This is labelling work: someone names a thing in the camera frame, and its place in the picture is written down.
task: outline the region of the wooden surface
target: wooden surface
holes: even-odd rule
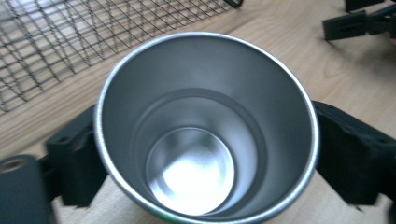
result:
[[[245,39],[283,62],[313,100],[335,105],[396,138],[396,48],[386,35],[324,41],[321,21],[344,14],[341,0],[247,0],[239,10],[175,32],[210,31]],[[94,104],[109,70],[126,53],[0,117],[0,159],[26,151],[42,154],[43,139]],[[111,179],[90,208],[61,204],[54,202],[61,223],[165,223],[132,202]],[[376,206],[358,211],[315,174],[303,195],[267,223],[385,224],[389,205],[381,196]]]

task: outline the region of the black plastic part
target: black plastic part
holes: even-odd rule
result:
[[[383,2],[385,0],[346,0],[346,11],[349,12]]]
[[[323,21],[324,38],[336,40],[365,35],[366,22],[365,11]]]
[[[396,201],[396,140],[336,107],[314,105],[324,179],[347,203],[372,205],[379,193]]]
[[[107,172],[92,132],[93,106],[53,135],[47,142],[48,167],[59,175],[49,181],[51,197],[61,194],[65,205],[89,206]],[[56,179],[49,172],[49,177]]]
[[[224,2],[233,8],[239,8],[244,3],[244,0],[224,0]]]
[[[56,223],[40,165],[32,156],[0,161],[0,223]]]

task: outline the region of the metal grid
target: metal grid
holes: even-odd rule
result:
[[[230,9],[222,0],[0,1],[0,116],[88,66]]]

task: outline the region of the stainless steel cup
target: stainless steel cup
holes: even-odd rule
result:
[[[94,126],[120,188],[177,223],[273,217],[318,156],[318,122],[297,78],[227,35],[168,35],[132,51],[106,81]]]

